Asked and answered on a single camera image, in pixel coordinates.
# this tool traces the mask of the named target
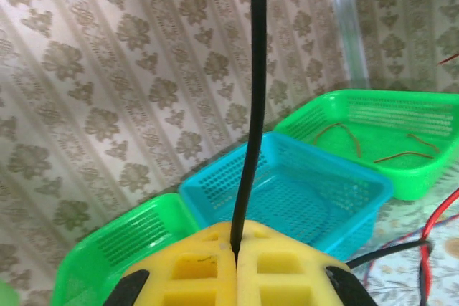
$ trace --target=yellow foam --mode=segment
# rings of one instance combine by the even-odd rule
[[[342,262],[262,224],[246,221],[237,263],[238,306],[342,306],[325,268]]]
[[[150,275],[136,306],[235,306],[236,266],[230,223],[221,223],[145,258],[124,276],[146,269]]]

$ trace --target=brown wire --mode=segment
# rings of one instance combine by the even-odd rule
[[[433,148],[435,150],[435,152],[440,153],[440,149],[437,146],[435,146],[433,143],[428,143],[428,142],[424,141],[423,139],[417,137],[415,134],[408,133],[407,137],[408,138],[413,138],[413,139],[419,141],[420,143],[422,143],[422,144],[424,144],[426,146],[430,146],[431,148]]]
[[[357,152],[357,156],[359,158],[361,158],[361,148],[360,148],[360,142],[359,140],[354,136],[354,134],[352,134],[351,130],[349,128],[347,128],[347,126],[345,126],[343,123],[341,122],[337,122],[337,123],[334,123],[333,125],[329,125],[327,127],[325,127],[318,135],[316,135],[316,137],[314,138],[314,141],[313,141],[313,145],[316,145],[317,144],[317,141],[318,139],[328,130],[332,129],[333,127],[336,127],[336,126],[339,126],[341,128],[343,128],[348,134],[349,136],[352,138],[352,140],[354,141],[354,144],[356,146],[356,152]]]
[[[386,158],[381,158],[381,159],[375,160],[373,163],[380,163],[380,162],[382,162],[382,161],[388,161],[389,159],[393,159],[393,158],[400,157],[400,156],[405,156],[405,155],[407,155],[407,154],[413,154],[413,155],[416,155],[416,156],[421,156],[421,157],[424,157],[424,158],[433,159],[432,156],[429,156],[428,154],[424,154],[424,153],[419,153],[419,152],[401,152],[401,153],[394,154],[393,156],[389,156],[389,157],[386,157]]]

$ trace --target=plastic basket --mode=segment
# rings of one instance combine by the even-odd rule
[[[103,305],[129,266],[197,231],[176,193],[137,206],[70,251],[57,272],[51,305]]]
[[[230,221],[247,144],[200,170],[179,193],[201,226]],[[392,184],[378,173],[279,133],[263,136],[247,218],[338,259],[372,235]]]
[[[323,133],[334,123],[349,131],[336,126]],[[459,95],[340,90],[296,110],[275,131],[305,143],[316,141],[328,152],[383,173],[394,183],[396,198],[416,200],[459,156]],[[361,146],[361,158],[350,133]],[[433,159],[410,154],[374,162],[407,151]]]

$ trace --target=green plastic basket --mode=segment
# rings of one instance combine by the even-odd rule
[[[129,266],[199,230],[176,193],[137,206],[70,251],[57,272],[51,305],[103,305]]]
[[[373,168],[392,180],[394,197],[416,200],[459,156],[459,95],[339,90],[296,110],[275,131]],[[407,154],[375,163],[407,151],[432,158]]]

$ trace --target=red cable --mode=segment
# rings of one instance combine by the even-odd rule
[[[427,239],[427,237],[430,234],[430,231],[432,231],[432,228],[434,227],[435,223],[437,222],[438,218],[440,215],[443,214],[443,212],[455,201],[459,199],[459,188],[456,189],[451,195],[448,196],[447,199],[445,199],[439,206],[438,208],[432,213],[430,218],[427,220],[424,229],[422,230],[422,239]],[[425,294],[428,297],[430,294],[430,287],[432,284],[432,271],[430,270],[430,265],[428,262],[429,259],[429,252],[426,246],[421,247],[421,264],[422,268],[424,269],[425,273]]]

